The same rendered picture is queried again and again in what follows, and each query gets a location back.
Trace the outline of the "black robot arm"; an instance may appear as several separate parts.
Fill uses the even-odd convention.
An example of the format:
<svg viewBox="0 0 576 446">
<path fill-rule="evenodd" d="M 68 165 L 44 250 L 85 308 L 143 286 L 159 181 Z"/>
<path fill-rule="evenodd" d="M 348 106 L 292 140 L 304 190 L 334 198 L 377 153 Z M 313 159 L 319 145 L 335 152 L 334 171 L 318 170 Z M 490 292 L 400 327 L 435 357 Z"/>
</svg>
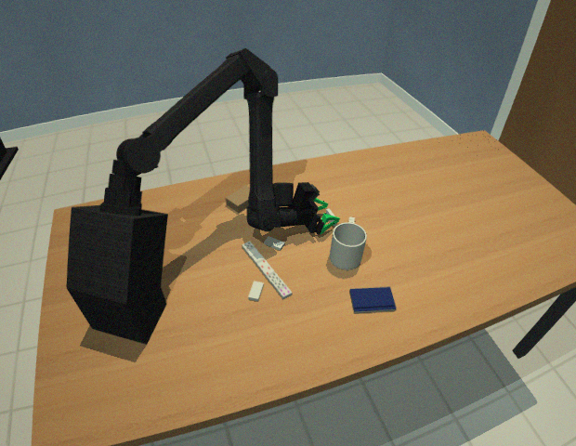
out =
<svg viewBox="0 0 576 446">
<path fill-rule="evenodd" d="M 141 177 L 137 176 L 157 168 L 161 151 L 241 79 L 249 108 L 247 222 L 263 231 L 289 227 L 295 223 L 295 211 L 296 223 L 312 221 L 315 212 L 309 203 L 320 195 L 313 184 L 298 183 L 294 196 L 293 183 L 273 183 L 272 108 L 274 97 L 278 96 L 278 74 L 247 48 L 230 53 L 217 69 L 147 127 L 139 138 L 127 139 L 119 145 L 100 212 L 140 216 Z"/>
</svg>

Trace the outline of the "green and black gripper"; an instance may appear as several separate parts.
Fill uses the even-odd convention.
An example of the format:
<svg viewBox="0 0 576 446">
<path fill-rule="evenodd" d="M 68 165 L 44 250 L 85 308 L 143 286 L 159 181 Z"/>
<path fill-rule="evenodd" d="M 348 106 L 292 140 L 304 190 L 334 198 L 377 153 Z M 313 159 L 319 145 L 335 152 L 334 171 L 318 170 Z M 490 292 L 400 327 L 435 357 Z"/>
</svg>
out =
<svg viewBox="0 0 576 446">
<path fill-rule="evenodd" d="M 317 206 L 314 202 L 316 203 L 320 203 L 322 204 L 322 206 Z M 293 226 L 297 226 L 297 225 L 305 225 L 307 227 L 307 229 L 309 230 L 310 233 L 317 233 L 319 234 L 323 234 L 327 229 L 329 229 L 332 225 L 336 224 L 337 222 L 339 222 L 340 218 L 337 216 L 331 216 L 331 215 L 327 215 L 327 214 L 323 214 L 322 218 L 321 216 L 317 215 L 317 212 L 321 209 L 324 209 L 328 206 L 327 203 L 319 200 L 319 199 L 315 199 L 312 203 L 309 204 L 311 206 L 311 208 L 314 210 L 315 214 L 314 217 L 312 219 L 312 221 L 310 222 L 301 222 L 301 223 L 296 223 L 297 221 L 297 213 L 295 211 L 295 223 L 293 224 Z M 318 208 L 319 207 L 319 208 Z M 326 223 L 332 220 L 333 222 L 329 223 L 326 225 Z M 317 225 L 317 222 L 318 225 Z M 325 225 L 325 226 L 324 226 Z M 316 228 L 315 228 L 316 227 Z"/>
</svg>

